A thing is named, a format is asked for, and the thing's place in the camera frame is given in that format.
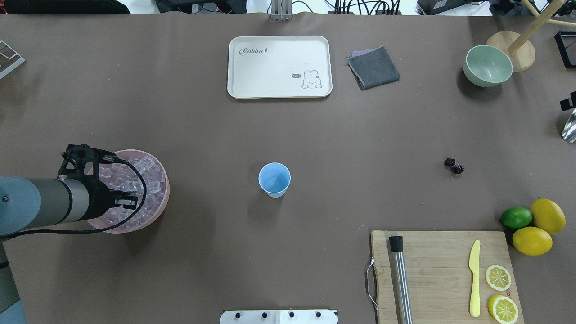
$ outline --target black cable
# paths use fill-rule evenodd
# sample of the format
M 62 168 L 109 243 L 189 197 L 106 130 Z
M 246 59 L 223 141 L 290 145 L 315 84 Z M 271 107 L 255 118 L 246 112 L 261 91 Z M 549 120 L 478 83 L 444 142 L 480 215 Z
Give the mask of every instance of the black cable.
M 200 5 L 200 9 L 198 9 L 198 11 L 197 11 L 197 12 L 195 12 L 195 13 L 192 13 L 192 14 L 197 14 L 197 13 L 201 12 L 201 11 L 202 11 L 202 9 L 204 9 L 204 4 L 203 4 L 203 3 Z
M 464 1 L 466 1 L 469 5 L 479 6 L 479 5 L 481 5 L 481 4 L 483 4 L 483 3 L 487 2 L 487 1 L 490 1 L 490 0 L 479 0 L 479 1 L 464 0 Z
M 372 10 L 370 10 L 369 14 L 372 14 L 374 12 L 374 9 L 376 9 L 376 12 L 378 12 L 378 8 L 380 7 L 381 4 L 384 4 L 384 9 L 386 10 L 387 8 L 390 9 L 390 5 L 386 2 L 386 1 L 368 1 L 366 3 L 371 3 L 371 2 L 375 2 L 376 4 L 372 7 Z
M 213 12 L 213 13 L 219 13 L 219 12 L 221 12 L 221 11 L 214 12 L 214 11 L 208 10 L 208 9 L 206 9 L 206 8 L 204 8 L 204 7 L 202 7 L 202 10 L 206 10 L 207 12 Z
M 112 226 L 108 226 L 105 228 L 90 229 L 87 231 L 73 231 L 73 230 L 65 230 L 65 229 L 32 229 L 30 231 L 16 232 L 16 233 L 0 236 L 0 239 L 13 239 L 13 238 L 17 238 L 17 237 L 22 236 L 22 235 L 37 234 L 37 233 L 93 234 L 93 233 L 100 233 L 100 232 L 109 231 L 110 229 L 115 229 L 116 227 L 124 225 L 127 221 L 129 221 L 132 217 L 134 217 L 134 215 L 136 215 L 140 211 L 140 208 L 142 208 L 142 206 L 144 205 L 144 201 L 146 200 L 146 182 L 144 182 L 144 178 L 142 177 L 140 172 L 138 172 L 138 170 L 136 170 L 136 168 L 132 164 L 130 164 L 130 162 L 118 158 L 117 163 L 129 166 L 132 169 L 132 171 L 134 171 L 136 173 L 136 176 L 138 177 L 140 182 L 142 182 L 142 187 L 143 187 L 142 200 L 140 201 L 140 205 L 138 205 L 138 207 L 128 217 L 126 217 L 126 219 L 124 219 L 123 221 L 119 222 L 118 224 L 114 224 Z
M 350 14 L 350 5 L 352 4 L 352 0 L 348 1 L 348 8 L 346 9 L 346 13 Z M 356 0 L 356 5 L 358 6 L 358 13 L 362 14 L 362 8 L 360 8 L 360 0 Z
M 541 10 L 538 10 L 538 12 L 539 12 L 539 13 L 542 13 L 542 12 L 544 11 L 544 9 L 546 9 L 546 7 L 548 7 L 549 4 L 550 4 L 550 3 L 549 3 L 548 1 L 546 1 L 546 4 L 542 7 Z
M 298 0 L 298 1 L 292 2 L 292 4 L 299 3 L 299 2 L 300 2 L 300 3 L 303 3 L 306 7 L 308 7 L 308 10 L 310 10 L 311 13 L 314 13 L 314 12 L 312 11 L 312 9 L 310 8 L 310 6 L 307 5 L 306 2 L 304 2 L 304 1 Z
M 366 1 L 362 0 L 362 3 L 364 4 L 364 8 L 366 8 L 366 14 L 368 14 L 368 5 L 366 4 Z

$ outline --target light green bowl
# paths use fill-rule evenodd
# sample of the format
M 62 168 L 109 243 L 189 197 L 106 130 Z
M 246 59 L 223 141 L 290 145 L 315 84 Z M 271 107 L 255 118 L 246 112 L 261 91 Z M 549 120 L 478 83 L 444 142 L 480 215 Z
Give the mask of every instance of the light green bowl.
M 512 61 L 494 46 L 474 46 L 466 54 L 464 74 L 473 84 L 488 88 L 510 78 Z

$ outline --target gray cloth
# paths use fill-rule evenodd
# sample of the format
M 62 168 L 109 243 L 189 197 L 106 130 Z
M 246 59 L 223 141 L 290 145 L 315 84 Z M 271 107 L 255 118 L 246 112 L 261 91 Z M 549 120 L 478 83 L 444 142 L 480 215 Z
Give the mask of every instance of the gray cloth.
M 347 61 L 364 90 L 400 79 L 400 74 L 384 46 L 373 50 L 352 52 Z

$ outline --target brown table surface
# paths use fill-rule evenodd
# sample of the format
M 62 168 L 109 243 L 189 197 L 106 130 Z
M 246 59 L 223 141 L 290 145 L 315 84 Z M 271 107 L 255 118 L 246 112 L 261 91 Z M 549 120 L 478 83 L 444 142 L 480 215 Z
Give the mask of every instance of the brown table surface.
M 572 322 L 576 149 L 559 135 L 570 113 L 559 101 L 576 74 L 559 27 L 532 37 L 536 63 L 501 86 L 462 73 L 471 47 L 531 21 L 2 15 L 0 37 L 27 61 L 0 81 L 0 174 L 53 177 L 66 145 L 86 143 L 148 151 L 171 184 L 164 215 L 141 231 L 5 243 L 29 323 L 218 323 L 223 310 L 290 307 L 374 323 L 371 230 L 498 231 L 505 209 L 537 197 L 568 225 L 540 257 L 510 248 L 522 310 L 527 323 Z M 249 35 L 325 36 L 332 93 L 230 97 L 228 44 Z M 400 81 L 362 91 L 347 53 L 381 44 Z M 257 183 L 272 161 L 293 176 L 281 199 Z

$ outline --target black frame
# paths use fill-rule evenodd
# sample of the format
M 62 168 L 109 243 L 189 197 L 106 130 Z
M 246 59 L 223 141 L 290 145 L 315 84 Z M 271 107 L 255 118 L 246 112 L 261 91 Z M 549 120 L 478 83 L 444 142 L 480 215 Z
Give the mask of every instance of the black frame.
M 558 45 L 558 50 L 560 51 L 560 56 L 562 56 L 562 61 L 564 62 L 564 67 L 567 69 L 576 69 L 576 62 L 570 60 L 568 52 L 566 51 L 566 44 L 564 43 L 563 37 L 570 37 L 576 40 L 576 32 L 558 32 L 554 39 Z

